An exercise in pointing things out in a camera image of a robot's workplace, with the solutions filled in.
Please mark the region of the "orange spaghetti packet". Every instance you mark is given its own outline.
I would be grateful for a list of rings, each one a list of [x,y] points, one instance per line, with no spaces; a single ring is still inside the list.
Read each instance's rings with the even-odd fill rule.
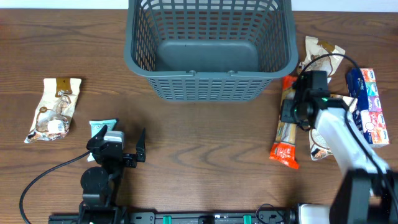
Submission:
[[[282,98],[280,104],[282,105],[285,99],[291,100],[294,98],[295,90],[292,89],[292,84],[297,80],[297,77],[287,75],[282,79]],[[296,124],[284,123],[279,120],[277,125],[277,132],[274,143],[272,145],[269,159],[279,161],[292,169],[298,169],[299,164],[295,160],[295,137]]]

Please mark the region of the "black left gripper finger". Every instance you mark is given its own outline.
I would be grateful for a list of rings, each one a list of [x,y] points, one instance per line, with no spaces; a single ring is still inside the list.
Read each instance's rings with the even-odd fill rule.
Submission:
[[[146,129],[142,130],[140,138],[136,144],[136,161],[137,162],[145,162],[146,161]]]
[[[107,125],[103,126],[100,131],[94,135],[86,145],[87,150],[99,149],[104,143],[104,136],[108,130]]]

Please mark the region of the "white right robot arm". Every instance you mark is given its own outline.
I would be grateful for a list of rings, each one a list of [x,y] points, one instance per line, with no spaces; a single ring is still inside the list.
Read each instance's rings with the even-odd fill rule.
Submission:
[[[292,85],[281,121],[315,128],[335,157],[344,179],[330,206],[303,203],[291,223],[397,223],[397,173],[369,146],[348,105],[332,98],[327,74],[309,71]]]

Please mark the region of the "beige rice bag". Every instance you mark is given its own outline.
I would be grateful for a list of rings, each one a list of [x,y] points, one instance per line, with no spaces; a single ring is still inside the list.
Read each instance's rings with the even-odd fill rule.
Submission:
[[[331,97],[341,98],[349,106],[350,113],[352,113],[355,110],[358,102],[356,98],[352,98],[350,96],[331,94]],[[316,129],[310,130],[309,143],[310,143],[310,155],[313,161],[323,159],[333,154],[328,144],[324,140],[324,138],[319,134],[319,132]]]

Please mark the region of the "blue tissue multipack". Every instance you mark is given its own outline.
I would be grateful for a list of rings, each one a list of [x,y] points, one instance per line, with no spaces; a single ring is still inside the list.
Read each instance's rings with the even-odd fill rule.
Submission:
[[[346,74],[350,97],[358,100],[353,119],[359,131],[372,148],[388,145],[389,136],[372,68],[353,68]]]

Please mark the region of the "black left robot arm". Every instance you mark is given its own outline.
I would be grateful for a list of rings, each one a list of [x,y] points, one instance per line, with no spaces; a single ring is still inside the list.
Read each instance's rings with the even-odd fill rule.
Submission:
[[[86,148],[98,165],[87,169],[80,179],[83,205],[78,223],[129,223],[127,208],[117,206],[116,197],[124,170],[146,161],[145,137],[143,131],[134,154],[124,152],[124,133],[107,126],[88,141]]]

